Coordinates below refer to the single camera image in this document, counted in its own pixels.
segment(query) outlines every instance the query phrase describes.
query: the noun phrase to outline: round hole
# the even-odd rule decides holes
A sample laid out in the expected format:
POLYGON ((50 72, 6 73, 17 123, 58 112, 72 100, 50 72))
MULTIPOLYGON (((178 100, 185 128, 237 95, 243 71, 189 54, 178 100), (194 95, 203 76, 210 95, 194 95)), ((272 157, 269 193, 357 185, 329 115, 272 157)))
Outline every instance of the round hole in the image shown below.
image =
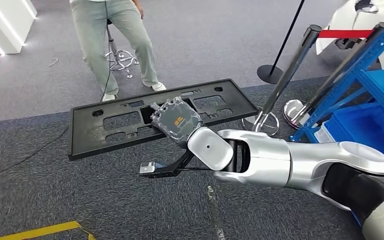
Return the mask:
POLYGON ((101 109, 95 110, 95 111, 92 112, 92 116, 94 116, 94 117, 99 117, 102 114, 104 114, 104 111, 102 111, 101 109))

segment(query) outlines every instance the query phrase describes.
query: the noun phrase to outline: light green pants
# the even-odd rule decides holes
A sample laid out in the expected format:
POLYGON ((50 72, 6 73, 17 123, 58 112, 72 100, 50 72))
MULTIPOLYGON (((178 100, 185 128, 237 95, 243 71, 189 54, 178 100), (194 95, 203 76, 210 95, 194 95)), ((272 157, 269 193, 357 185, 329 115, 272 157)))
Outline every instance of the light green pants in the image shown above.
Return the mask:
MULTIPOLYGON (((145 30, 141 15, 132 0, 108 0, 106 2, 108 18, 127 38, 135 50, 143 80, 149 84, 158 83, 154 70, 154 51, 145 30)), ((95 74, 96 81, 107 94, 117 94, 119 87, 104 56, 107 42, 107 13, 105 2, 74 0, 71 3, 74 26, 80 41, 83 59, 95 74)))

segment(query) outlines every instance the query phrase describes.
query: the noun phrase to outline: human hand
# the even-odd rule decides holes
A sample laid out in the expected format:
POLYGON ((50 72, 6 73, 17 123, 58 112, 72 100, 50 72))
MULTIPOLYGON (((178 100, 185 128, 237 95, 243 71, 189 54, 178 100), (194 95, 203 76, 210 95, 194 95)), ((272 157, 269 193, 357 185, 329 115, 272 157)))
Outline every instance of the human hand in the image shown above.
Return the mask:
POLYGON ((142 9, 142 6, 139 3, 136 3, 137 10, 139 10, 140 18, 144 19, 144 10, 142 9))

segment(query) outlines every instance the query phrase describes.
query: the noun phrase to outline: blue plastic crate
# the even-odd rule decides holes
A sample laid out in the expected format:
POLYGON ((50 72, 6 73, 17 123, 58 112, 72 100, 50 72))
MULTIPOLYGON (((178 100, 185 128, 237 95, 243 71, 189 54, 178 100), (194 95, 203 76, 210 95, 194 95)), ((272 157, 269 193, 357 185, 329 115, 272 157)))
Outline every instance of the blue plastic crate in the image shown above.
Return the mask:
POLYGON ((337 142, 361 143, 384 154, 384 108, 376 102, 338 109, 325 127, 337 142))

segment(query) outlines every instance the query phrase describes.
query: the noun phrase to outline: robotic arm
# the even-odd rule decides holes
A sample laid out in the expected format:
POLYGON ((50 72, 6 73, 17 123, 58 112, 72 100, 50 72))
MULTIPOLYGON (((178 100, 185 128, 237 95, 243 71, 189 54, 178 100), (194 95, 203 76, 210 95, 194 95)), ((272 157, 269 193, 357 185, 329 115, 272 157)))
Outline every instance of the robotic arm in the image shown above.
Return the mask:
POLYGON ((175 177, 198 157, 221 181, 310 191, 352 211, 367 240, 384 240, 384 155, 355 142, 294 143, 265 133, 203 126, 199 115, 175 98, 156 110, 152 124, 186 153, 176 162, 140 166, 146 178, 175 177), (242 165, 237 170, 238 149, 242 165))
POLYGON ((310 191, 352 211, 367 240, 384 240, 384 155, 355 142, 286 142, 265 133, 221 130, 242 146, 245 171, 216 171, 222 181, 310 191))

